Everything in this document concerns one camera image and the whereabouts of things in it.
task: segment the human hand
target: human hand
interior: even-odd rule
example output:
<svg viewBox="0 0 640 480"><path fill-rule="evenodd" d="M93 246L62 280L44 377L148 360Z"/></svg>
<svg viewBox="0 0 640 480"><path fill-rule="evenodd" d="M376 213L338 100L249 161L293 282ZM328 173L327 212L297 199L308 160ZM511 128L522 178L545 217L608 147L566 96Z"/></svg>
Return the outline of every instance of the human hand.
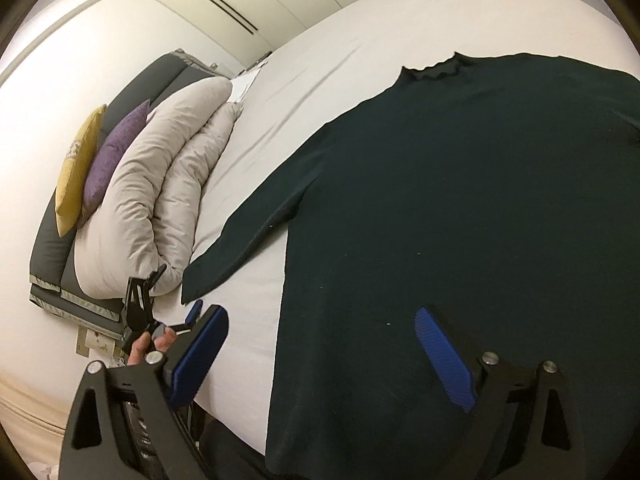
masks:
<svg viewBox="0 0 640 480"><path fill-rule="evenodd" d="M173 328L165 326L164 334L154 339L156 350L166 352L177 337L178 335ZM131 354L129 354L127 365L137 365L141 363L145 359L145 352L146 349L149 348L149 343L151 343L151 334L149 332L143 333L143 335L136 339L133 345L131 345Z"/></svg>

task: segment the gray headboard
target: gray headboard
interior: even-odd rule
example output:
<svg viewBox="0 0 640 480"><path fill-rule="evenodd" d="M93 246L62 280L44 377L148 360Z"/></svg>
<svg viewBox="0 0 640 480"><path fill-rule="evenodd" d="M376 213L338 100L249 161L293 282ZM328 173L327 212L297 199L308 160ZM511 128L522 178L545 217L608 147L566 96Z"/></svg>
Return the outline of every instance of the gray headboard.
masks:
<svg viewBox="0 0 640 480"><path fill-rule="evenodd" d="M177 50L156 59L138 74L108 106L98 144L141 102L149 99L158 106L175 91L205 77L216 75L195 58ZM73 244L76 229L58 236L55 191L45 210L30 262L30 300L37 306L92 330L114 338L122 334L122 299L96 300L78 285Z"/></svg>

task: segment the folded duvet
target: folded duvet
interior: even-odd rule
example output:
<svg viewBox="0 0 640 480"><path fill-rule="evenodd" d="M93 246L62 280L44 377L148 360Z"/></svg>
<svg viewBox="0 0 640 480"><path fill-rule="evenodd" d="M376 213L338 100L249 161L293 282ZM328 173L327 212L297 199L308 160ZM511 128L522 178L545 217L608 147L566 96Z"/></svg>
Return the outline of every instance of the folded duvet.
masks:
<svg viewBox="0 0 640 480"><path fill-rule="evenodd" d="M151 291L180 285L189 263L202 186L226 146L240 105L223 77L163 101L118 164L104 201L78 230L76 276L96 299L122 298L130 276L167 268Z"/></svg>

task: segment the blue gripper pad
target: blue gripper pad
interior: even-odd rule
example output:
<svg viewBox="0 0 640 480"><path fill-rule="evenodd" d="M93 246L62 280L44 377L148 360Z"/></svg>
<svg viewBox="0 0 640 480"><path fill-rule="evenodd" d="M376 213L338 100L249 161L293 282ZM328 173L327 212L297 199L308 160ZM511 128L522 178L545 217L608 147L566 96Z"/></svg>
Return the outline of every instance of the blue gripper pad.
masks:
<svg viewBox="0 0 640 480"><path fill-rule="evenodd" d="M451 402L470 412L476 403L473 375L424 307L415 314L415 333Z"/></svg>
<svg viewBox="0 0 640 480"><path fill-rule="evenodd" d="M215 308L215 312L175 367L167 399L168 405L174 410L186 406L194 399L229 332L226 310L215 305L210 308Z"/></svg>
<svg viewBox="0 0 640 480"><path fill-rule="evenodd" d="M202 311L202 305L202 300L198 300L193 304L191 310L187 314L186 319L184 320L185 324L190 325L198 320L198 318L200 317L200 312Z"/></svg>

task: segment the metal bolt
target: metal bolt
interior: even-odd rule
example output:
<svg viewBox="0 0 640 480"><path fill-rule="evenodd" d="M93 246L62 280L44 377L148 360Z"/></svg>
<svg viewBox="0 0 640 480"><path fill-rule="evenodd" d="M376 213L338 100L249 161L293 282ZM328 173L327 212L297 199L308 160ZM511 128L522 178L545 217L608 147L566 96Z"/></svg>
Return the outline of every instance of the metal bolt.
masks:
<svg viewBox="0 0 640 480"><path fill-rule="evenodd" d="M97 374L100 370L102 370L102 361L91 361L86 368L90 374Z"/></svg>
<svg viewBox="0 0 640 480"><path fill-rule="evenodd" d="M497 365L500 358L495 352L485 352L482 354L482 362L486 365Z"/></svg>
<svg viewBox="0 0 640 480"><path fill-rule="evenodd" d="M553 361L545 361L542 363L542 369L548 374L555 374L558 371L558 365Z"/></svg>
<svg viewBox="0 0 640 480"><path fill-rule="evenodd" d="M162 352L159 352L158 350L154 350L153 352L149 352L145 356L145 361L150 365L154 365L162 361L163 357L164 357L164 354L162 354Z"/></svg>

